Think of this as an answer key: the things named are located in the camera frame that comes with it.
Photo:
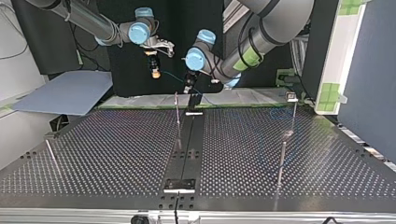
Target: blue paper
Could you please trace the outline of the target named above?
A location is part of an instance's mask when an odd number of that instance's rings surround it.
[[[108,72],[66,72],[23,97],[12,109],[83,116],[112,85]]]

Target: robotic arm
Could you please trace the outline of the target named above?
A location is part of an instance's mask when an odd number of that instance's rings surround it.
[[[186,56],[189,71],[185,92],[192,88],[189,83],[194,83],[194,80],[189,80],[191,71],[212,76],[215,83],[231,84],[240,78],[241,72],[258,66],[266,53],[287,44],[300,33],[309,20],[315,0],[238,1],[260,16],[259,29],[255,32],[249,30],[248,37],[243,42],[239,41],[237,48],[224,61],[211,52],[215,34],[201,30]]]
[[[168,57],[174,56],[174,44],[158,38],[156,32],[158,21],[149,7],[138,8],[135,21],[117,25],[114,21],[103,15],[92,12],[80,0],[26,0],[30,4],[45,10],[51,10],[71,21],[83,30],[95,36],[96,41],[102,46],[119,45],[133,42],[145,49],[148,63],[154,78],[160,77],[160,61],[157,52],[163,52]]]

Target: perforated metal table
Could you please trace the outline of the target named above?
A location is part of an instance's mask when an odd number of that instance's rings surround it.
[[[291,110],[207,109],[182,116],[180,132],[174,110],[96,111],[2,170],[0,207],[396,214],[393,171]],[[168,179],[194,179],[195,192],[176,204]]]

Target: white wall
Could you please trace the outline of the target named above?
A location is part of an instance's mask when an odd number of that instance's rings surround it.
[[[10,5],[9,0],[0,2]],[[18,24],[15,15],[5,11],[14,24]],[[25,45],[24,38],[0,13],[0,58],[21,52]],[[4,105],[15,103],[15,98],[44,83],[30,50],[15,58],[0,60],[0,170],[40,144],[44,134],[50,132],[49,122],[55,115],[4,109]]]
[[[10,0],[0,0],[0,2],[11,5]],[[18,24],[12,12],[1,8],[14,24]],[[0,12],[0,58],[21,52],[25,45],[24,38],[15,31]],[[15,58],[0,60],[0,102],[36,89],[44,83],[44,77],[38,72],[30,50]]]
[[[39,145],[55,115],[14,112],[0,119],[0,170]]]

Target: green tape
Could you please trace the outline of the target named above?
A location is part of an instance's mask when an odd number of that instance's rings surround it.
[[[349,16],[349,15],[358,15],[359,8],[363,4],[362,0],[343,0],[341,3],[340,10],[338,11],[338,15],[340,16]]]
[[[319,95],[318,111],[333,112],[340,97],[340,84],[323,83]]]
[[[243,55],[246,63],[250,66],[257,66],[260,63],[260,57],[257,55],[256,52],[254,52],[254,49],[250,47]],[[240,72],[243,72],[248,69],[248,67],[242,62],[242,60],[239,60],[234,66],[233,69],[238,70]]]
[[[9,110],[9,109],[11,109],[11,107],[12,107],[12,104],[4,105],[4,106],[0,107],[0,111]]]

